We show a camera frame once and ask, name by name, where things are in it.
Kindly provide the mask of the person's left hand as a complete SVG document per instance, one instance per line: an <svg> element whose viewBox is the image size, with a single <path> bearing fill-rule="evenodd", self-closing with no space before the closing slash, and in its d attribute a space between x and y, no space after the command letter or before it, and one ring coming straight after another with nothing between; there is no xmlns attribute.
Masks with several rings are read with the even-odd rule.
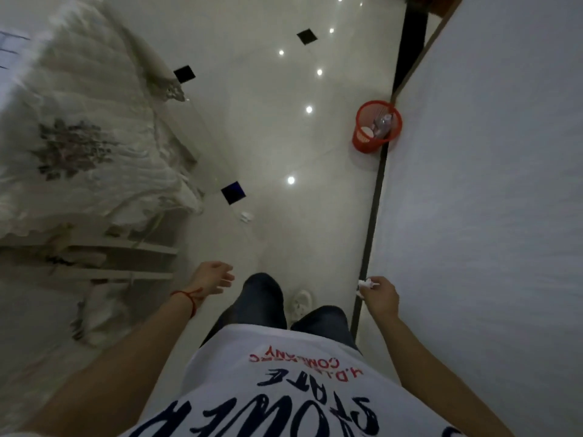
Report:
<svg viewBox="0 0 583 437"><path fill-rule="evenodd" d="M188 285L184 288L196 300L204 300L208 296L218 295L225 289L217 287L218 265L227 264L220 261L201 263L194 271Z"/></svg>

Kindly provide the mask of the person's right hand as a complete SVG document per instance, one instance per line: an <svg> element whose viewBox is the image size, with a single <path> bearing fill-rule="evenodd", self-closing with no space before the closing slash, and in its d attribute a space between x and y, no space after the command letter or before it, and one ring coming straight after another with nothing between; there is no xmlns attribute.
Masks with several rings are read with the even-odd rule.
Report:
<svg viewBox="0 0 583 437"><path fill-rule="evenodd" d="M384 323L399 317L399 295L389 279L382 276L382 297L380 301L364 301L376 323Z"/></svg>

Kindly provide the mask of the person's right forearm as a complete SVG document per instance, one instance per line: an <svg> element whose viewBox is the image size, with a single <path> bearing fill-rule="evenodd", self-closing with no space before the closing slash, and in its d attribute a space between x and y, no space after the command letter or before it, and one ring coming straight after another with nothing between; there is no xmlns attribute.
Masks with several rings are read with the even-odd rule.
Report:
<svg viewBox="0 0 583 437"><path fill-rule="evenodd" d="M401 385L467 437L514 437L506 425L398 315L374 318Z"/></svg>

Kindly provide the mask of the person's left forearm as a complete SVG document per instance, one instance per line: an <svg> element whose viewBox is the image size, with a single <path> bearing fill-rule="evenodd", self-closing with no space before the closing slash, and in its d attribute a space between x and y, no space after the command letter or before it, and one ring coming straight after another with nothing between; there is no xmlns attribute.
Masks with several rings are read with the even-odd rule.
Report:
<svg viewBox="0 0 583 437"><path fill-rule="evenodd" d="M73 375L18 433L118 437L135 426L201 301L185 290L172 293L145 323Z"/></svg>

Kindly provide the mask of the dark blue jeans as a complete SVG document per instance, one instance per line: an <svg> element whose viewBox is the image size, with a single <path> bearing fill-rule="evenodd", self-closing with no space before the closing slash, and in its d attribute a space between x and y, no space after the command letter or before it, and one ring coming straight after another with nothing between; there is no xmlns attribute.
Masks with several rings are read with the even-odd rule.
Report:
<svg viewBox="0 0 583 437"><path fill-rule="evenodd" d="M245 282L237 300L219 316L202 345L230 324L250 324L276 331L296 331L338 342L358 351L342 309L324 305L288 327L280 285L267 273L255 273Z"/></svg>

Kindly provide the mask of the dark baseboard strip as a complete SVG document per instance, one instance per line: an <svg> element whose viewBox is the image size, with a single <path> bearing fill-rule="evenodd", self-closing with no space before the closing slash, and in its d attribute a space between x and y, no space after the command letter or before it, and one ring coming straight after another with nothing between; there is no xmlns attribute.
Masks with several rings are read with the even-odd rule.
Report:
<svg viewBox="0 0 583 437"><path fill-rule="evenodd" d="M366 241L364 244L364 250L362 255L362 261L359 271L359 279L366 279L367 272L368 272L368 265L370 263L371 252L373 248L373 239L375 234L375 227L377 223L377 215L378 215L378 208L380 205L381 199L381 192L383 188L383 180L385 176L385 169L387 165L387 157L388 157L388 146L385 145L381 149L380 152L380 161L378 164L378 170L375 180L375 187L373 193L373 200L371 202L370 214L368 219L368 226L367 226L367 236ZM353 307L353 314L352 320L350 324L350 332L352 334L353 339L356 340L358 329L359 329L359 322L360 322L360 314L361 308L363 305L363 301L360 296L356 295L354 300L354 307Z"/></svg>

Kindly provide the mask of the white shoe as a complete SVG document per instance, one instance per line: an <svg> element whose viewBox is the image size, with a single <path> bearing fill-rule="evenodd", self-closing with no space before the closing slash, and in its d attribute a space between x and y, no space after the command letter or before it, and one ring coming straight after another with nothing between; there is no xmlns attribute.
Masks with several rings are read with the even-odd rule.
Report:
<svg viewBox="0 0 583 437"><path fill-rule="evenodd" d="M312 294L307 290L297 291L288 304L288 324L300 321L305 315L312 311L313 306Z"/></svg>

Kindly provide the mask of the white printed t-shirt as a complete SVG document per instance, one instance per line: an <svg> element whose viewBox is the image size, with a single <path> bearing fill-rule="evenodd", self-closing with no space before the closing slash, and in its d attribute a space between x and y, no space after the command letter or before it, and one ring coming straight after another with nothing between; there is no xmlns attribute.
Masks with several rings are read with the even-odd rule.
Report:
<svg viewBox="0 0 583 437"><path fill-rule="evenodd" d="M327 338L229 325L193 355L180 396L120 437L461 437Z"/></svg>

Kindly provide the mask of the red mesh waste basket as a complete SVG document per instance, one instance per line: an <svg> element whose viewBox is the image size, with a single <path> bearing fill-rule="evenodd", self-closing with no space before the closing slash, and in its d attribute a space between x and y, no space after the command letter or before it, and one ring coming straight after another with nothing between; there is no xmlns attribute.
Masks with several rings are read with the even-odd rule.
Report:
<svg viewBox="0 0 583 437"><path fill-rule="evenodd" d="M401 114L393 103L368 101L356 113L352 144L361 153L373 153L397 140L402 127Z"/></svg>

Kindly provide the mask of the clear plastic bottle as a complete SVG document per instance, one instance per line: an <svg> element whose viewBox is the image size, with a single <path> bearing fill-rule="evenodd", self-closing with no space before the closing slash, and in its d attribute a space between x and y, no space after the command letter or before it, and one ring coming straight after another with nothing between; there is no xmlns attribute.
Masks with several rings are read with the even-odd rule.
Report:
<svg viewBox="0 0 583 437"><path fill-rule="evenodd" d="M373 136L375 139L386 139L392 127L392 113L379 114L373 120Z"/></svg>

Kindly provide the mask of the white quilted floral bedspread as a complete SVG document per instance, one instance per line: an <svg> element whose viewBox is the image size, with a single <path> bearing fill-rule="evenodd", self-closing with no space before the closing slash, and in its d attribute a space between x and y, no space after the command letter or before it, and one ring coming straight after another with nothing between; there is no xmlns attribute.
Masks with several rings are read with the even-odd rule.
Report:
<svg viewBox="0 0 583 437"><path fill-rule="evenodd" d="M150 70L104 0L68 0L33 39L0 28L0 239L201 214L168 101L186 101L177 80Z"/></svg>

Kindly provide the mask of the pale wooden bed frame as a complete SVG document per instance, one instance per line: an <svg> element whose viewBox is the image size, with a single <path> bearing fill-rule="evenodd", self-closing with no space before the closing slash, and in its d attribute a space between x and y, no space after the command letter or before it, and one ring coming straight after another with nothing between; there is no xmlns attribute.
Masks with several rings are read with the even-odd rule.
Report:
<svg viewBox="0 0 583 437"><path fill-rule="evenodd" d="M128 293L172 279L179 236L199 215L174 205L136 220L0 212L0 344L114 344L134 323Z"/></svg>

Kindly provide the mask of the dark wooden door frame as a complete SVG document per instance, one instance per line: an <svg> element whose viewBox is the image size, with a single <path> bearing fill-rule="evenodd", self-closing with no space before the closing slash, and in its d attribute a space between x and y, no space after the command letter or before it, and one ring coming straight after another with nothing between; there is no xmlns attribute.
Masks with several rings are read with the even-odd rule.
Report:
<svg viewBox="0 0 583 437"><path fill-rule="evenodd" d="M406 0L397 67L391 102L397 98L420 62L437 39L463 0ZM428 15L435 14L441 22L425 44Z"/></svg>

